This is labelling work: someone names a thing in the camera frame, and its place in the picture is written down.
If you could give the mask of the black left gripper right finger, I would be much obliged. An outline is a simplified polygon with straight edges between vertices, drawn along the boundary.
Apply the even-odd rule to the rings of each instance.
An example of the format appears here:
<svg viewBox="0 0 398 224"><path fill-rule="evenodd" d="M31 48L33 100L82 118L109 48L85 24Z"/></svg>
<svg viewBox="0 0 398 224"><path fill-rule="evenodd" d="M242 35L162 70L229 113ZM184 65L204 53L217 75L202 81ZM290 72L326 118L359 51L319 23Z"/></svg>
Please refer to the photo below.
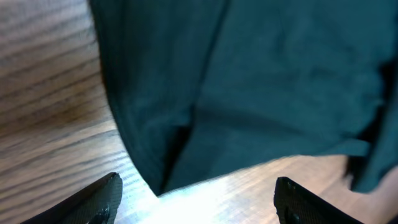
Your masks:
<svg viewBox="0 0 398 224"><path fill-rule="evenodd" d="M362 224L288 177L278 177L274 206L280 224Z"/></svg>

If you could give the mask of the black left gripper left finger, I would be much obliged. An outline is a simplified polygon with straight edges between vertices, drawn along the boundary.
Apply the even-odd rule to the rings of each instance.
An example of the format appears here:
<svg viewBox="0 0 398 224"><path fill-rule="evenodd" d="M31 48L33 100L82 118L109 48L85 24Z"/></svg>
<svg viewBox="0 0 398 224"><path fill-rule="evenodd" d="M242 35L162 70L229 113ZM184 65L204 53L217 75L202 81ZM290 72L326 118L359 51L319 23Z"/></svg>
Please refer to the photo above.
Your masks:
<svg viewBox="0 0 398 224"><path fill-rule="evenodd" d="M22 224L113 224L122 194L123 180L111 172Z"/></svg>

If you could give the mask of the black t-shirt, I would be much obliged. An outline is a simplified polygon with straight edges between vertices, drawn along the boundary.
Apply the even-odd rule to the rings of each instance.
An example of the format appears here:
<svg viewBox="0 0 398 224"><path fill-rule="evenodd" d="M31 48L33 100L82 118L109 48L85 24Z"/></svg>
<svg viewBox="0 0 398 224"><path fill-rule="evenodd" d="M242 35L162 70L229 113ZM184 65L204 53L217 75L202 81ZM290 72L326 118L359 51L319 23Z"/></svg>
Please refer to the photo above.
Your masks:
<svg viewBox="0 0 398 224"><path fill-rule="evenodd" d="M90 2L109 105L156 195L281 157L397 165L397 2Z"/></svg>

